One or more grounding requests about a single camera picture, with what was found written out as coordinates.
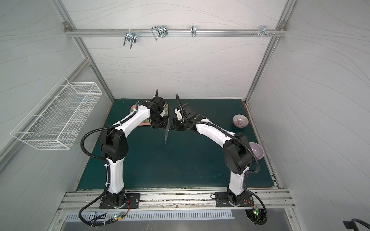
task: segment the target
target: wire basket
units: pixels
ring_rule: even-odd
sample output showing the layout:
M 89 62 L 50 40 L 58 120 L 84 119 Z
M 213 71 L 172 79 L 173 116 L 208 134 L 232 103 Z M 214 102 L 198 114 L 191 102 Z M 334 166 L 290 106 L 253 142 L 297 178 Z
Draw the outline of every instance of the wire basket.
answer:
M 101 94 L 94 82 L 62 78 L 10 134 L 36 149 L 70 149 Z

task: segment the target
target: black mounting plate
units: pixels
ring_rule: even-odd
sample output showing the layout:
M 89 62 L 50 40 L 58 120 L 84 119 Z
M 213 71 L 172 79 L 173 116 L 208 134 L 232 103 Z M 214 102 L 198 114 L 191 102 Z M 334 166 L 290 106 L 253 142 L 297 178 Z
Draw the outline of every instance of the black mounting plate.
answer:
M 227 192 L 215 192 L 215 198 L 216 198 L 216 207 L 234 207 L 229 202 Z M 249 192 L 245 192 L 243 199 L 254 204 L 252 194 L 250 194 Z M 248 202 L 245 202 L 244 200 L 238 207 L 244 207 L 244 206 L 250 207 L 250 204 Z
M 132 208 L 138 208 L 139 207 L 139 201 L 140 201 L 140 193 L 125 193 L 129 203 L 130 203 L 130 209 Z M 128 204 L 125 203 L 122 208 L 127 208 Z M 109 203 L 108 200 L 105 202 L 100 202 L 99 209 L 114 209 L 113 205 Z

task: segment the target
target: bowl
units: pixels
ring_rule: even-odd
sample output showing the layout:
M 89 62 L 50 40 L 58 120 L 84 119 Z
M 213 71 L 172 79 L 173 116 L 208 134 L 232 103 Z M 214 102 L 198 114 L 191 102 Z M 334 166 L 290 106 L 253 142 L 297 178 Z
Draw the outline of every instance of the bowl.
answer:
M 265 155 L 263 148 L 255 142 L 249 142 L 249 145 L 252 148 L 252 152 L 254 153 L 254 155 L 256 155 L 257 160 L 262 159 Z
M 248 125 L 249 121 L 248 118 L 244 115 L 235 115 L 232 118 L 232 122 L 234 123 L 235 126 L 238 128 L 244 128 Z

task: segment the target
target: red wire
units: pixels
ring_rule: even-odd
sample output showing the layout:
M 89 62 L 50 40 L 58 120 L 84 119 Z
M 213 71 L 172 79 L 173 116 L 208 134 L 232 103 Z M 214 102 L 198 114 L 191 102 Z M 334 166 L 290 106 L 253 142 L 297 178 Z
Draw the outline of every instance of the red wire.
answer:
M 125 214 L 125 216 L 128 214 L 128 212 L 130 211 L 130 202 L 129 201 L 127 201 L 127 203 L 128 203 L 128 207 L 127 207 L 127 212 L 126 212 L 126 214 Z
M 243 199 L 245 202 L 248 202 L 249 204 L 251 204 L 252 205 L 252 207 L 254 207 L 255 205 L 254 204 L 252 204 L 251 202 L 249 202 L 249 201 L 247 201 L 246 199 Z

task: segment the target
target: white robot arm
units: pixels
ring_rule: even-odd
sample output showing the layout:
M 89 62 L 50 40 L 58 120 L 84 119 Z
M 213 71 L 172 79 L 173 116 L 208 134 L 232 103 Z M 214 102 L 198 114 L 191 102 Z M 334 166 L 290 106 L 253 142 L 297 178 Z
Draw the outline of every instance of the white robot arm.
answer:
M 246 173 L 253 160 L 257 166 L 254 172 L 259 170 L 258 160 L 246 136 L 241 132 L 235 134 L 218 127 L 203 115 L 196 115 L 189 104 L 182 105 L 177 95 L 176 98 L 179 106 L 175 109 L 177 118 L 173 118 L 171 129 L 193 130 L 207 136 L 224 149 L 225 163 L 231 171 L 228 198 L 233 206 L 240 205 L 245 194 Z
M 128 153 L 126 138 L 145 119 L 151 120 L 153 128 L 165 129 L 168 116 L 164 115 L 166 102 L 158 96 L 158 92 L 151 100 L 143 100 L 136 104 L 136 108 L 128 116 L 113 124 L 115 128 L 101 132 L 101 150 L 109 162 L 110 183 L 106 195 L 102 197 L 104 203 L 114 208 L 120 208 L 125 203 L 125 185 L 122 178 L 123 161 Z

